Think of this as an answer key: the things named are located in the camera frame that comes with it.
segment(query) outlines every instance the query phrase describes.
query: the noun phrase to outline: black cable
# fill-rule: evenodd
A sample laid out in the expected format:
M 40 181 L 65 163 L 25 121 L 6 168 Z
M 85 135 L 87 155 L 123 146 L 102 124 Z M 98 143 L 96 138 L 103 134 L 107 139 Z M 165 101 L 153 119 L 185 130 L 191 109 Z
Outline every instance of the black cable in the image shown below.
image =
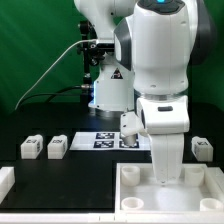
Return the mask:
M 73 89 L 81 89 L 81 86 L 70 86 L 70 87 L 66 87 L 64 89 L 61 89 L 59 91 L 57 91 L 55 94 L 57 93 L 64 93 L 64 92 L 67 92 L 67 91 L 70 91 L 70 90 L 73 90 Z M 50 96 L 46 101 L 45 103 L 49 103 L 52 99 L 54 99 L 57 95 L 52 95 Z
M 62 94 L 62 93 L 40 93 L 40 94 L 35 94 L 35 95 L 32 95 L 32 96 L 28 96 L 26 98 L 24 98 L 23 100 L 20 101 L 20 103 L 18 104 L 18 107 L 19 108 L 25 101 L 31 99 L 31 98 L 34 98 L 34 97 L 39 97 L 39 96 L 80 96 L 80 94 Z

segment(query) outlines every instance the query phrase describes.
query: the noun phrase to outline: small white box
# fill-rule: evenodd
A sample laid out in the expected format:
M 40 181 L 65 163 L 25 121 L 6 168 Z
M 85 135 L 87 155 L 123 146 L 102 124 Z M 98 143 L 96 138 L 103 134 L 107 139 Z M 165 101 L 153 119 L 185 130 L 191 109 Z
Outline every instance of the small white box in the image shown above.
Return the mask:
M 43 149 L 43 137 L 41 135 L 29 136 L 21 145 L 22 159 L 36 159 Z
M 2 167 L 0 170 L 0 204 L 15 183 L 14 167 Z
M 68 149 L 68 139 L 65 135 L 55 136 L 47 146 L 48 159 L 62 159 Z
M 213 147 L 206 138 L 192 138 L 192 152 L 199 162 L 213 161 Z

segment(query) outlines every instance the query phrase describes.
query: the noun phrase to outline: white tray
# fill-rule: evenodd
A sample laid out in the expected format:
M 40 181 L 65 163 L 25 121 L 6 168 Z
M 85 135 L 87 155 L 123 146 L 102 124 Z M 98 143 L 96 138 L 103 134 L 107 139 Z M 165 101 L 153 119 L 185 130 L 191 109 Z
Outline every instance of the white tray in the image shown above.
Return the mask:
M 127 165 L 140 168 L 140 183 L 137 186 L 124 186 L 121 183 L 121 169 Z M 202 186 L 192 187 L 185 184 L 184 172 L 187 167 L 204 169 L 205 177 Z M 129 197 L 141 199 L 144 207 L 134 211 L 122 210 L 122 200 Z M 219 168 L 207 168 L 204 164 L 183 165 L 179 180 L 161 186 L 156 182 L 152 164 L 117 164 L 115 213 L 199 211 L 200 201 L 204 198 L 215 198 L 224 202 L 224 175 Z

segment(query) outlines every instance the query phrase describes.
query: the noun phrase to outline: white holder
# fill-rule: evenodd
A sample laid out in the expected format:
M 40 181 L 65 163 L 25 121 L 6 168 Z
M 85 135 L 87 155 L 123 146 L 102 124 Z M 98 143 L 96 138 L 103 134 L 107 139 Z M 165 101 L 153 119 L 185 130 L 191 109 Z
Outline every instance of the white holder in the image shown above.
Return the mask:
M 134 187 L 140 183 L 140 168 L 138 166 L 123 166 L 121 182 L 125 186 Z
M 122 184 L 122 168 L 125 166 L 137 166 L 140 168 L 141 181 L 137 186 L 129 187 Z M 202 168 L 204 173 L 203 185 L 192 187 L 185 184 L 185 169 Z M 184 164 L 181 170 L 181 175 L 177 180 L 170 181 L 169 184 L 161 186 L 154 175 L 153 165 L 144 163 L 118 163 L 117 178 L 116 178 L 116 199 L 115 213 L 116 214 L 189 214 L 194 213 L 196 216 L 203 216 L 199 210 L 200 201 L 204 198 L 214 198 L 224 203 L 223 180 L 224 174 L 219 168 L 208 168 L 204 164 Z M 123 200 L 127 198 L 139 198 L 144 201 L 144 208 L 139 210 L 125 210 L 122 205 L 126 205 Z M 219 213 L 224 220 L 224 212 Z
M 143 209 L 144 202 L 140 198 L 129 197 L 121 202 L 121 208 L 125 211 Z
M 224 204 L 214 198 L 204 198 L 200 201 L 200 211 L 223 212 Z
M 192 187 L 199 187 L 204 184 L 205 171 L 201 167 L 185 168 L 185 184 Z

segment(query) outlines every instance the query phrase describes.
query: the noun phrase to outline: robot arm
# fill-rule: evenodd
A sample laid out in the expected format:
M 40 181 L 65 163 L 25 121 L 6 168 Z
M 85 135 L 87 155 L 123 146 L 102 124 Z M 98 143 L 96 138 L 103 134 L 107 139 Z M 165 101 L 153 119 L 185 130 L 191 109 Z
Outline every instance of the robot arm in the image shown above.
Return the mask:
M 137 99 L 138 119 L 131 118 L 133 112 L 121 116 L 121 136 L 127 145 L 133 145 L 137 132 L 149 137 L 154 174 L 161 184 L 181 172 L 183 133 L 190 126 L 186 69 L 200 25 L 199 3 L 203 1 L 140 0 L 134 14 L 115 29 L 116 58 L 133 68 Z
M 137 0 L 74 0 L 76 8 L 93 25 L 99 43 L 113 43 L 113 18 L 133 13 Z

